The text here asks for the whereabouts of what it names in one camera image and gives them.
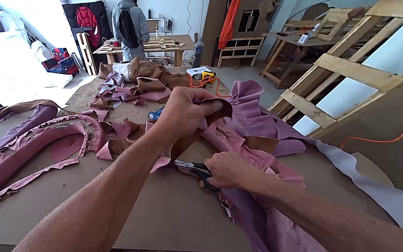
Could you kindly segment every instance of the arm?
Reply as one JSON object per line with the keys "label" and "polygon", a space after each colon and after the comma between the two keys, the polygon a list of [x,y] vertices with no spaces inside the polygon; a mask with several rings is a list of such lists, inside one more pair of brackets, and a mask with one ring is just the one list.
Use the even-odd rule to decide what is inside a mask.
{"label": "arm", "polygon": [[403,229],[354,212],[257,170],[232,152],[205,161],[216,187],[237,187],[267,198],[273,207],[330,252],[403,251]]}
{"label": "arm", "polygon": [[147,27],[147,20],[141,9],[139,9],[139,27],[141,28],[141,41],[149,42],[150,33],[149,33],[149,29]]}
{"label": "arm", "polygon": [[14,251],[109,251],[144,182],[165,147],[191,134],[221,103],[194,105],[214,96],[177,87],[156,124],[105,171],[48,214]]}
{"label": "arm", "polygon": [[115,9],[114,9],[114,10],[113,10],[112,17],[111,17],[112,23],[113,23],[113,34],[114,34],[115,40],[116,40],[117,42],[122,42],[122,39],[121,39],[121,37],[120,37],[119,27],[118,27],[118,22],[119,22],[119,20],[117,20],[117,18],[115,17],[115,16],[116,16],[115,13],[116,13],[116,11],[115,11]]}

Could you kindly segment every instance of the orange extension cord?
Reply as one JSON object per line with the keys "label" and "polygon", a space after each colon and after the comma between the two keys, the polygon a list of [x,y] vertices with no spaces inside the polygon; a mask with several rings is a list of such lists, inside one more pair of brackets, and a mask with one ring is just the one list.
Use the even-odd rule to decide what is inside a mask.
{"label": "orange extension cord", "polygon": [[344,147],[344,145],[345,145],[345,143],[346,143],[346,141],[347,141],[348,139],[357,139],[357,140],[362,140],[362,141],[367,141],[367,142],[373,142],[373,143],[393,143],[393,142],[399,141],[399,140],[402,139],[402,138],[403,138],[403,131],[402,131],[402,133],[400,134],[400,136],[398,136],[397,138],[395,138],[395,139],[393,139],[393,140],[388,140],[388,141],[369,140],[369,139],[360,138],[360,137],[346,137],[346,138],[344,139],[344,141],[342,142],[342,144],[340,145],[340,149],[343,150],[343,147]]}
{"label": "orange extension cord", "polygon": [[219,86],[220,86],[220,79],[219,78],[211,78],[211,77],[205,77],[203,80],[201,80],[200,81],[200,85],[198,86],[198,87],[194,87],[193,85],[192,85],[192,75],[191,74],[187,74],[187,77],[188,77],[188,81],[189,81],[189,84],[191,85],[191,88],[202,88],[204,85],[206,85],[208,82],[210,82],[210,81],[212,81],[212,80],[217,80],[217,87],[216,87],[216,89],[215,89],[215,94],[218,96],[218,97],[231,97],[231,95],[222,95],[222,94],[219,94]]}

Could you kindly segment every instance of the hood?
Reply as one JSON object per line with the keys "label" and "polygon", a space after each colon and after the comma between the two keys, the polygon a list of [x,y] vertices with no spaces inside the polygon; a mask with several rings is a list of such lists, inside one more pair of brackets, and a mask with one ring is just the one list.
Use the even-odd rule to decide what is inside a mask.
{"label": "hood", "polygon": [[135,0],[119,0],[120,8],[130,9],[135,6]]}

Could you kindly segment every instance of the scissor handle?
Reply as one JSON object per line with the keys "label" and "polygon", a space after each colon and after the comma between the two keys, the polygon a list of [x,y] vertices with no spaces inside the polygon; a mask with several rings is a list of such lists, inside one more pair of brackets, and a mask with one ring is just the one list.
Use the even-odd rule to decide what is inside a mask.
{"label": "scissor handle", "polygon": [[211,185],[211,184],[208,182],[207,179],[208,179],[208,178],[211,178],[212,175],[209,174],[209,173],[206,173],[206,172],[203,172],[203,171],[199,170],[199,169],[204,169],[204,170],[209,171],[208,167],[206,167],[206,165],[204,165],[203,163],[193,163],[193,164],[194,164],[194,167],[189,168],[189,170],[190,170],[191,172],[197,174],[197,175],[203,180],[203,183],[205,184],[206,187],[208,187],[209,190],[211,190],[211,191],[213,191],[213,192],[218,192],[218,191],[220,191],[220,188],[217,188],[217,187]]}

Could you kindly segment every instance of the spider-man mask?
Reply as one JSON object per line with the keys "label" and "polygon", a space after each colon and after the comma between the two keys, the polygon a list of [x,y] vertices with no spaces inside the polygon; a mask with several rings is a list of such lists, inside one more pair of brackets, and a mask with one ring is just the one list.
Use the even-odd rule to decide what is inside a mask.
{"label": "spider-man mask", "polygon": [[100,46],[99,24],[96,15],[87,7],[81,6],[76,10],[77,23],[80,27],[92,27],[92,31],[87,31],[88,41],[93,47]]}

